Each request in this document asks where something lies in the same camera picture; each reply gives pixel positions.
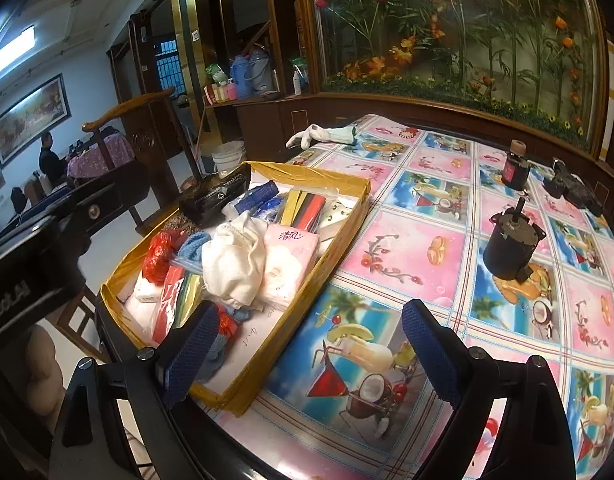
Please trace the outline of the person's left hand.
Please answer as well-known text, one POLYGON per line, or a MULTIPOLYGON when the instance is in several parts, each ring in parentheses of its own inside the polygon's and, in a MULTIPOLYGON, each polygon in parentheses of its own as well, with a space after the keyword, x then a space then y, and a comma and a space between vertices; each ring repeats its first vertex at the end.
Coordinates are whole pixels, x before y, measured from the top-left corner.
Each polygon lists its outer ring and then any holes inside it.
POLYGON ((56 346, 36 324, 0 350, 0 369, 25 405, 52 430, 65 397, 56 346))

